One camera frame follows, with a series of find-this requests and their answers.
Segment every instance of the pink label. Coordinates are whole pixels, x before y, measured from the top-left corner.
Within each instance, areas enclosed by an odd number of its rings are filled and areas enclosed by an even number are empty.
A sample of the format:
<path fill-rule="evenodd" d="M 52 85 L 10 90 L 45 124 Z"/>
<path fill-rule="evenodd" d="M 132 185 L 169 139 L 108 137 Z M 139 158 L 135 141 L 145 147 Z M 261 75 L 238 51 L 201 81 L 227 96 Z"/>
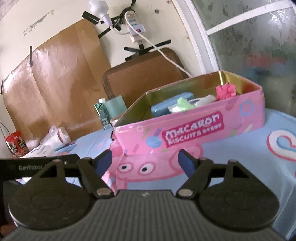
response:
<path fill-rule="evenodd" d="M 220 111 L 162 132 L 167 147 L 191 141 L 224 129 Z"/>

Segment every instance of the white carton cap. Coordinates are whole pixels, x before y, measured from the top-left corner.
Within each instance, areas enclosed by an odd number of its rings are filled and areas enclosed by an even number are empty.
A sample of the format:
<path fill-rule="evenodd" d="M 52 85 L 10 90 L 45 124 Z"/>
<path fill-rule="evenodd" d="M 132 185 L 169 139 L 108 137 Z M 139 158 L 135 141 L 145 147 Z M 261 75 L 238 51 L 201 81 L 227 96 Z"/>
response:
<path fill-rule="evenodd" d="M 105 103 L 105 102 L 106 102 L 105 98 L 99 99 L 99 103 Z"/>

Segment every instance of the cartoon eye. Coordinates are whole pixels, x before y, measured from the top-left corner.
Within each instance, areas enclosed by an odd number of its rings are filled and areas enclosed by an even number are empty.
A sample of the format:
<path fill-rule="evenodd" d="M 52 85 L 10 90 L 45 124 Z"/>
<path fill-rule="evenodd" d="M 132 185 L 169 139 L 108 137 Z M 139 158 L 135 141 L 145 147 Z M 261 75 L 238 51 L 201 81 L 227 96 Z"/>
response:
<path fill-rule="evenodd" d="M 147 175 L 151 172 L 153 172 L 155 170 L 155 164 L 154 163 L 145 163 L 144 165 L 142 165 L 139 170 L 138 173 L 140 175 Z"/>
<path fill-rule="evenodd" d="M 133 168 L 131 163 L 124 163 L 118 167 L 120 172 L 129 172 Z"/>

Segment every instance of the blue case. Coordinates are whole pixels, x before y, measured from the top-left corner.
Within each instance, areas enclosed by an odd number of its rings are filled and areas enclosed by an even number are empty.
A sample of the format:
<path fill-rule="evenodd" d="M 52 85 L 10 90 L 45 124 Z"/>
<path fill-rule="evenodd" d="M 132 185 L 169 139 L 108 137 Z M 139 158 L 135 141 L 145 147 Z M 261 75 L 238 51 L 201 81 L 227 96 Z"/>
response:
<path fill-rule="evenodd" d="M 186 100 L 194 99 L 194 95 L 192 93 L 184 92 L 152 106 L 150 110 L 151 114 L 155 117 L 170 114 L 168 107 L 177 104 L 177 100 L 181 97 Z"/>

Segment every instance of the black circular disc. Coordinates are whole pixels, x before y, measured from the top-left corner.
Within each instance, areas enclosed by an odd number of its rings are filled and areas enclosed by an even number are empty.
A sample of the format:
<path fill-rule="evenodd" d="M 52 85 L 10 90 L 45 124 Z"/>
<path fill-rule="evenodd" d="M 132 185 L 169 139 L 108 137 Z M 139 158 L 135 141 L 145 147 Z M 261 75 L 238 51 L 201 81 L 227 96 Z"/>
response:
<path fill-rule="evenodd" d="M 275 219 L 279 202 L 264 185 L 221 183 L 204 190 L 198 199 L 205 216 L 227 229 L 255 231 Z"/>
<path fill-rule="evenodd" d="M 84 189 L 52 182 L 27 183 L 17 191 L 9 202 L 15 223 L 35 230 L 54 230 L 76 223 L 88 213 L 91 198 Z"/>

